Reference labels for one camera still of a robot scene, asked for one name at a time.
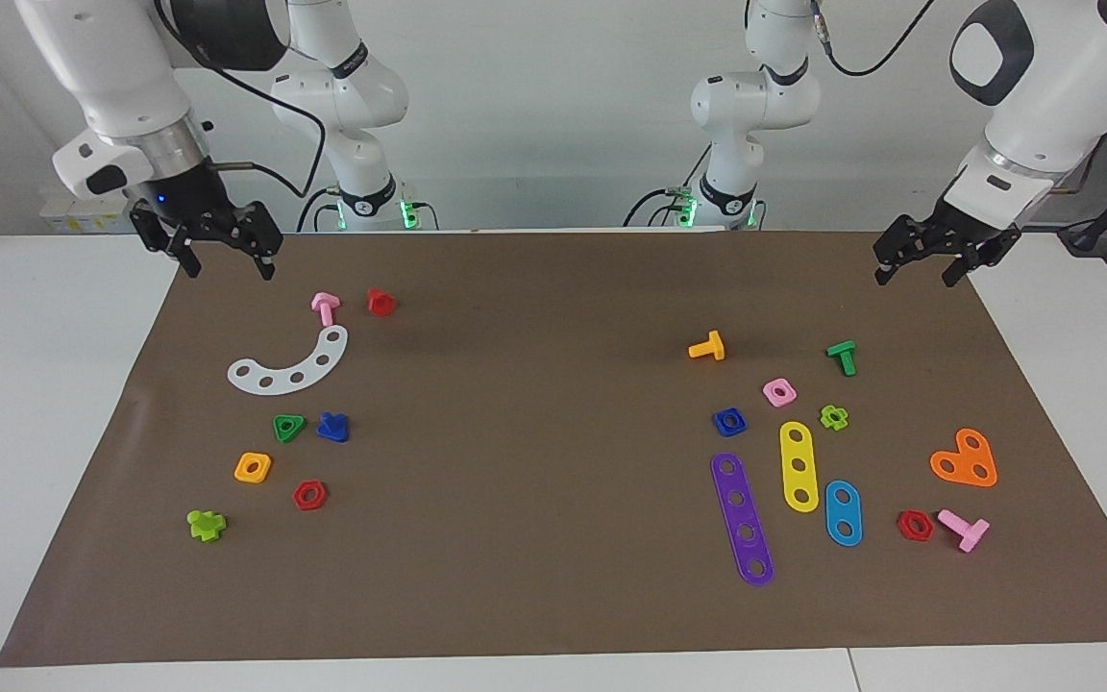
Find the toy piece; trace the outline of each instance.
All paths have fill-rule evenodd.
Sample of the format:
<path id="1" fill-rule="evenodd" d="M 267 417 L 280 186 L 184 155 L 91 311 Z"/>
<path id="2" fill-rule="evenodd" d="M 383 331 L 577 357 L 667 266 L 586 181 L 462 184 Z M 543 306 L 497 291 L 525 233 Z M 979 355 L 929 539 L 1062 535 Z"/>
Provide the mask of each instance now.
<path id="1" fill-rule="evenodd" d="M 712 416 L 712 422 L 715 422 L 716 430 L 724 437 L 733 437 L 734 434 L 746 432 L 746 420 L 737 409 L 725 409 L 723 412 L 716 413 L 715 416 Z"/>
<path id="2" fill-rule="evenodd" d="M 984 434 L 971 427 L 954 436 L 959 452 L 935 452 L 930 457 L 930 468 L 935 476 L 951 483 L 993 487 L 997 484 L 997 464 Z"/>
<path id="3" fill-rule="evenodd" d="M 847 481 L 827 484 L 827 535 L 845 548 L 855 548 L 865 536 L 861 494 Z"/>
<path id="4" fill-rule="evenodd" d="M 317 432 L 319 437 L 343 444 L 348 442 L 348 416 L 344 413 L 322 413 Z"/>
<path id="5" fill-rule="evenodd" d="M 315 297 L 310 301 L 310 309 L 319 312 L 319 319 L 322 320 L 324 329 L 331 327 L 331 324 L 335 324 L 331 311 L 338 307 L 339 298 L 331 293 L 315 293 Z"/>
<path id="6" fill-rule="evenodd" d="M 193 509 L 186 515 L 186 523 L 190 525 L 190 538 L 198 538 L 204 543 L 220 540 L 220 531 L 229 525 L 217 513 L 201 513 L 199 509 Z"/>
<path id="7" fill-rule="evenodd" d="M 385 318 L 391 312 L 396 311 L 396 299 L 391 297 L 386 290 L 372 288 L 365 292 L 365 308 L 370 314 L 377 318 Z"/>
<path id="8" fill-rule="evenodd" d="M 852 376 L 857 373 L 857 365 L 852 361 L 852 353 L 856 352 L 857 344 L 853 341 L 842 341 L 827 349 L 827 355 L 831 359 L 840 360 L 840 368 L 844 368 L 844 376 Z"/>
<path id="9" fill-rule="evenodd" d="M 272 419 L 272 433 L 276 433 L 276 440 L 280 444 L 289 444 L 293 442 L 293 438 L 298 436 L 307 427 L 307 417 L 304 416 L 276 416 Z"/>
<path id="10" fill-rule="evenodd" d="M 768 539 L 763 534 L 759 509 L 746 481 L 746 467 L 735 455 L 715 455 L 711 461 L 711 475 L 716 482 L 720 512 L 725 516 L 737 574 L 751 587 L 763 587 L 776 577 L 776 568 Z"/>
<path id="11" fill-rule="evenodd" d="M 930 538 L 934 538 L 934 523 L 920 509 L 906 509 L 899 514 L 899 520 L 896 523 L 899 531 L 909 540 L 928 543 Z"/>
<path id="12" fill-rule="evenodd" d="M 959 535 L 959 548 L 964 552 L 971 552 L 972 548 L 976 547 L 976 543 L 980 543 L 981 536 L 989 530 L 987 520 L 968 523 L 959 518 L 959 515 L 952 513 L 950 509 L 942 509 L 939 513 L 939 520 L 950 530 L 956 531 Z"/>
<path id="13" fill-rule="evenodd" d="M 773 406 L 780 409 L 792 404 L 797 400 L 797 391 L 792 389 L 785 378 L 773 380 L 763 385 L 763 395 L 768 399 Z"/>
<path id="14" fill-rule="evenodd" d="M 809 428 L 796 421 L 780 427 L 780 468 L 785 503 L 808 514 L 818 508 L 818 472 L 814 468 L 814 438 Z"/>
<path id="15" fill-rule="evenodd" d="M 319 332 L 315 350 L 307 360 L 292 368 L 272 369 L 260 366 L 259 361 L 241 359 L 229 366 L 229 382 L 238 390 L 259 397 L 279 397 L 293 394 L 315 384 L 338 366 L 339 359 L 348 348 L 348 329 L 331 324 Z"/>
<path id="16" fill-rule="evenodd" d="M 818 419 L 821 421 L 823 427 L 827 430 L 835 430 L 836 433 L 848 427 L 848 412 L 839 406 L 823 406 L 823 417 Z"/>
<path id="17" fill-rule="evenodd" d="M 234 477 L 242 483 L 263 483 L 267 481 L 267 472 L 270 469 L 272 469 L 271 456 L 246 452 L 242 458 L 237 459 Z"/>
<path id="18" fill-rule="evenodd" d="M 711 358 L 717 361 L 725 359 L 725 343 L 721 340 L 720 332 L 715 329 L 707 332 L 707 341 L 695 343 L 689 351 L 691 359 L 702 359 L 704 355 L 711 355 Z"/>
<path id="19" fill-rule="evenodd" d="M 327 486 L 321 481 L 303 481 L 293 490 L 293 502 L 303 513 L 311 513 L 322 507 L 327 500 Z"/>

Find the white table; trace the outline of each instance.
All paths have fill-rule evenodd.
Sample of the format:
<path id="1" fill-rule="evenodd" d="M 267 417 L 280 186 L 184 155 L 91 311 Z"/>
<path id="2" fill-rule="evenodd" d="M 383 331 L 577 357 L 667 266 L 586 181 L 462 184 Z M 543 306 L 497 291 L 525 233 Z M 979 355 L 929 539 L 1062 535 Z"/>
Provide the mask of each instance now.
<path id="1" fill-rule="evenodd" d="M 134 237 L 0 237 L 0 647 L 173 272 Z M 1107 268 L 1027 236 L 972 281 L 1107 513 Z M 1090 692 L 1107 644 L 0 670 L 0 689 L 196 686 Z"/>

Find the brown surface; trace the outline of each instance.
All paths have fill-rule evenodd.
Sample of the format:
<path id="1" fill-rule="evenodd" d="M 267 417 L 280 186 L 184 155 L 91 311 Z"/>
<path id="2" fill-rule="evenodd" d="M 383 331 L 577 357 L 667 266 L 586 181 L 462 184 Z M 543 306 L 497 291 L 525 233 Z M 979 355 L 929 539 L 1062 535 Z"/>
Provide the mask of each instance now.
<path id="1" fill-rule="evenodd" d="M 0 665 L 680 652 L 1107 640 L 1107 520 L 971 286 L 870 278 L 871 236 L 290 237 L 272 283 L 203 250 L 173 285 Z M 400 299 L 385 320 L 366 288 Z M 335 371 L 290 397 L 225 369 L 309 353 L 317 290 L 344 298 Z M 728 360 L 685 349 L 720 329 Z M 823 350 L 856 339 L 860 374 Z M 782 411 L 762 385 L 787 376 Z M 829 433 L 823 404 L 851 426 Z M 751 430 L 724 440 L 713 412 Z M 272 415 L 351 416 L 289 446 Z M 866 538 L 783 503 L 777 430 L 816 431 L 819 483 L 862 496 Z M 992 490 L 929 468 L 961 426 Z M 276 463 L 234 481 L 245 451 Z M 738 453 L 776 579 L 735 572 L 708 462 Z M 296 512 L 320 477 L 330 498 Z M 189 509 L 229 517 L 189 537 Z M 993 523 L 971 556 L 900 509 Z"/>

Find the purple toy bar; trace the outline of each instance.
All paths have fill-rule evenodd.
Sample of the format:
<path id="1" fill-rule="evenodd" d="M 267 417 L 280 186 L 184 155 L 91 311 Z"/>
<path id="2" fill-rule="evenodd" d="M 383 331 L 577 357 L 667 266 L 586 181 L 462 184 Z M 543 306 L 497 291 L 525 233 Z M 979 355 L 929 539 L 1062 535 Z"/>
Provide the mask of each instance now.
<path id="1" fill-rule="evenodd" d="M 715 455 L 711 461 L 711 475 L 716 481 L 720 512 L 725 516 L 733 556 L 737 559 L 737 574 L 751 587 L 764 587 L 776 575 L 768 550 L 768 539 L 763 534 L 759 512 L 754 506 L 746 467 L 736 455 Z"/>

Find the red toy nut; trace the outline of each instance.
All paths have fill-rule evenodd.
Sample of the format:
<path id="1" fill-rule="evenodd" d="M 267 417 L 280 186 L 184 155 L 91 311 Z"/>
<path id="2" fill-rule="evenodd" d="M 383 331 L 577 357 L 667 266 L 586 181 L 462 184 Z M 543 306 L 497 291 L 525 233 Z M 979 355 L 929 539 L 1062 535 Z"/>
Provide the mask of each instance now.
<path id="1" fill-rule="evenodd" d="M 934 523 L 920 509 L 908 509 L 899 516 L 899 531 L 909 540 L 925 543 L 934 537 Z"/>
<path id="2" fill-rule="evenodd" d="M 386 290 L 372 288 L 365 293 L 365 307 L 375 317 L 385 318 L 391 312 L 396 311 L 396 299 L 392 298 Z"/>
<path id="3" fill-rule="evenodd" d="M 293 502 L 303 513 L 318 509 L 327 500 L 327 486 L 321 481 L 307 481 L 293 490 Z"/>

